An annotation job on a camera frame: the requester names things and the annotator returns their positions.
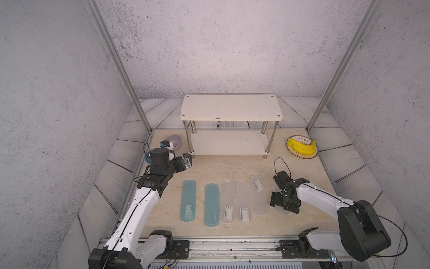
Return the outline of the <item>round enamel plate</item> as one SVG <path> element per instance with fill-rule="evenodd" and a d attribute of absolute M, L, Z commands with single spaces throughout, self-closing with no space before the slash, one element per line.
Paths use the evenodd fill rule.
<path fill-rule="evenodd" d="M 315 139 L 301 135 L 289 137 L 287 140 L 287 148 L 290 153 L 301 159 L 312 159 L 316 157 L 319 152 Z"/>

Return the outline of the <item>purple bowl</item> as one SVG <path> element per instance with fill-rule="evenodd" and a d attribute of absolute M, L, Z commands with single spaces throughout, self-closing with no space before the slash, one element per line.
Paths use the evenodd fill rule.
<path fill-rule="evenodd" d="M 166 141 L 169 141 L 172 143 L 173 147 L 172 149 L 175 150 L 179 150 L 181 148 L 182 145 L 182 139 L 179 135 L 171 135 L 169 137 L 166 138 Z"/>

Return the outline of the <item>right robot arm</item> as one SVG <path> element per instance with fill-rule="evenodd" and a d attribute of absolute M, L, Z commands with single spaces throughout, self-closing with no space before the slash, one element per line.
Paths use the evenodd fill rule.
<path fill-rule="evenodd" d="M 275 173 L 273 179 L 280 191 L 272 193 L 272 207 L 299 214 L 306 202 L 338 222 L 337 232 L 317 228 L 301 232 L 298 248 L 303 257 L 315 256 L 318 251 L 342 251 L 363 262 L 391 246 L 391 238 L 369 202 L 338 197 L 307 179 L 292 179 L 285 171 Z"/>

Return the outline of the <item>left green pencil case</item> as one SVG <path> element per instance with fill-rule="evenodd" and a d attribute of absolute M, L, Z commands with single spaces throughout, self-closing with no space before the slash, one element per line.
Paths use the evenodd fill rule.
<path fill-rule="evenodd" d="M 196 217 L 197 183 L 186 180 L 182 186 L 180 219 L 183 222 L 193 221 Z"/>

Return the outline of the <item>right green pencil case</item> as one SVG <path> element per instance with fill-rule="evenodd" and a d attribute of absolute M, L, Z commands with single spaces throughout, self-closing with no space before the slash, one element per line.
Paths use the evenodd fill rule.
<path fill-rule="evenodd" d="M 207 227 L 219 224 L 219 186 L 211 183 L 205 186 L 204 223 Z"/>

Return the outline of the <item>yellow banana bunch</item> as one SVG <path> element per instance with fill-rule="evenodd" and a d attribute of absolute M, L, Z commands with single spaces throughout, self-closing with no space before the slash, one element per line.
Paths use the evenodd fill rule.
<path fill-rule="evenodd" d="M 293 149 L 295 152 L 305 156 L 311 156 L 316 153 L 317 149 L 315 144 L 305 145 L 299 141 L 296 141 L 292 138 L 287 141 L 288 146 Z"/>

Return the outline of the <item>aluminium frame post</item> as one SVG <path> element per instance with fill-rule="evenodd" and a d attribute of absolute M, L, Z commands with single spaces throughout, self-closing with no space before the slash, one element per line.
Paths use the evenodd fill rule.
<path fill-rule="evenodd" d="M 98 9 L 97 3 L 94 0 L 85 0 L 90 15 L 92 16 L 93 22 L 99 32 L 101 39 L 110 55 L 110 58 L 113 61 L 115 69 L 117 70 L 121 81 L 131 99 L 133 107 L 135 108 L 140 120 L 143 122 L 143 125 L 149 133 L 152 132 L 152 128 L 147 120 L 147 117 L 143 111 L 142 105 L 135 93 L 131 80 L 125 70 L 125 67 L 121 61 L 121 58 L 116 50 L 116 47 L 113 43 L 113 40 L 109 34 L 109 30 L 107 29 L 103 17 Z"/>
<path fill-rule="evenodd" d="M 310 134 L 311 130 L 315 127 L 320 115 L 322 114 L 322 111 L 324 110 L 325 106 L 328 104 L 328 101 L 330 100 L 331 96 L 335 92 L 339 82 L 342 79 L 343 74 L 347 70 L 357 48 L 359 47 L 361 41 L 365 37 L 369 27 L 372 24 L 372 21 L 374 20 L 375 16 L 378 13 L 378 9 L 380 8 L 380 4 L 382 3 L 381 0 L 372 0 L 370 2 L 370 5 L 367 9 L 367 11 L 364 14 L 364 17 L 362 21 L 360 22 L 353 38 L 351 39 L 346 52 L 344 56 L 342 57 L 333 77 L 330 80 L 330 83 L 328 84 L 326 90 L 324 91 L 317 107 L 314 112 L 314 114 L 311 117 L 310 122 L 308 123 L 308 126 L 306 127 L 306 131 L 308 134 Z"/>

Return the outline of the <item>green pencil case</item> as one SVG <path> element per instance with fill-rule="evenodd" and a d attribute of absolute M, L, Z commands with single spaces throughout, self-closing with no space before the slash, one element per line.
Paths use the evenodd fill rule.
<path fill-rule="evenodd" d="M 196 217 L 197 183 L 186 180 L 182 186 L 180 219 L 183 222 L 193 221 Z"/>
<path fill-rule="evenodd" d="M 211 183 L 205 186 L 204 223 L 207 227 L 219 224 L 219 186 Z"/>

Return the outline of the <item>left aluminium frame post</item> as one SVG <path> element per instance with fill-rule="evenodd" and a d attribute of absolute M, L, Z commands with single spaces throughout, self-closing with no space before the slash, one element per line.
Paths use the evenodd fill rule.
<path fill-rule="evenodd" d="M 121 58 L 116 50 L 116 47 L 113 43 L 113 40 L 109 34 L 109 30 L 107 29 L 103 17 L 98 9 L 97 3 L 94 0 L 85 0 L 90 15 L 92 16 L 93 22 L 99 32 L 101 39 L 110 55 L 110 58 L 113 61 L 115 69 L 117 70 L 121 81 L 131 99 L 133 107 L 135 108 L 140 120 L 143 122 L 143 125 L 149 133 L 152 132 L 152 128 L 147 120 L 147 117 L 143 111 L 142 105 L 135 93 L 131 80 L 125 70 L 125 67 L 121 61 Z"/>

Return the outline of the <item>blue bowl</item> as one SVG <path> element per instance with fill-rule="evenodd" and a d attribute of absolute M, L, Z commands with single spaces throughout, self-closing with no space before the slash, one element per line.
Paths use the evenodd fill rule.
<path fill-rule="evenodd" d="M 151 160 L 151 153 L 152 153 L 152 151 L 150 150 L 150 151 L 148 151 L 148 152 L 144 152 L 144 154 L 145 154 L 145 160 L 146 160 L 146 163 L 148 163 L 148 164 L 151 164 L 152 163 L 152 160 Z"/>

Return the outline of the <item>right aluminium frame post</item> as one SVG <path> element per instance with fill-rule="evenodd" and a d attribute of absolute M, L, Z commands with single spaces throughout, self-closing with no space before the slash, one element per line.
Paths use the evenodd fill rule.
<path fill-rule="evenodd" d="M 328 84 L 326 90 L 324 91 L 317 107 L 314 112 L 314 114 L 311 117 L 310 122 L 308 123 L 308 126 L 306 127 L 306 131 L 308 134 L 310 134 L 311 130 L 315 127 L 320 115 L 322 114 L 322 111 L 324 110 L 325 106 L 328 104 L 328 101 L 330 100 L 331 96 L 335 92 L 339 82 L 342 79 L 343 74 L 347 70 L 357 48 L 359 47 L 361 41 L 365 37 L 369 27 L 372 24 L 372 21 L 374 20 L 375 16 L 378 13 L 378 9 L 380 8 L 380 4 L 382 3 L 381 0 L 372 0 L 370 2 L 370 5 L 367 9 L 367 11 L 364 14 L 364 17 L 362 21 L 360 22 L 353 38 L 351 39 L 346 52 L 344 56 L 342 57 L 333 77 L 330 80 L 330 83 Z"/>

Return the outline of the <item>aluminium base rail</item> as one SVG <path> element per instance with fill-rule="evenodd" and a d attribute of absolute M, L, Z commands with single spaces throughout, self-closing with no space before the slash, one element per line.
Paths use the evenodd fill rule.
<path fill-rule="evenodd" d="M 283 258 L 276 250 L 281 240 L 294 236 L 177 237 L 189 241 L 188 258 L 155 260 L 148 268 L 174 264 L 174 269 L 384 269 L 382 259 L 352 260 L 346 252 L 329 253 L 328 258 Z"/>

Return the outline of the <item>white two-tier shelf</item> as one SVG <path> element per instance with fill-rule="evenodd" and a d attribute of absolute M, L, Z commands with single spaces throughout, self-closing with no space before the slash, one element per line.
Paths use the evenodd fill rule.
<path fill-rule="evenodd" d="M 189 153 L 208 156 L 262 156 L 271 153 L 274 137 L 267 136 L 267 125 L 277 126 L 283 119 L 274 94 L 187 94 L 180 120 L 187 135 Z M 202 130 L 196 122 L 228 121 L 263 123 L 261 130 Z"/>

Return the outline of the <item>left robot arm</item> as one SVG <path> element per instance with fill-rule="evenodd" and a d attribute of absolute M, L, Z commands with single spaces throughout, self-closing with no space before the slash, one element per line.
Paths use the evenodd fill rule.
<path fill-rule="evenodd" d="M 134 197 L 122 222 L 103 248 L 95 248 L 88 258 L 91 269 L 145 269 L 158 256 L 172 250 L 172 234 L 155 230 L 139 244 L 151 211 L 159 202 L 174 174 L 192 167 L 193 157 L 177 156 L 169 147 L 153 149 L 151 163 L 137 178 Z"/>

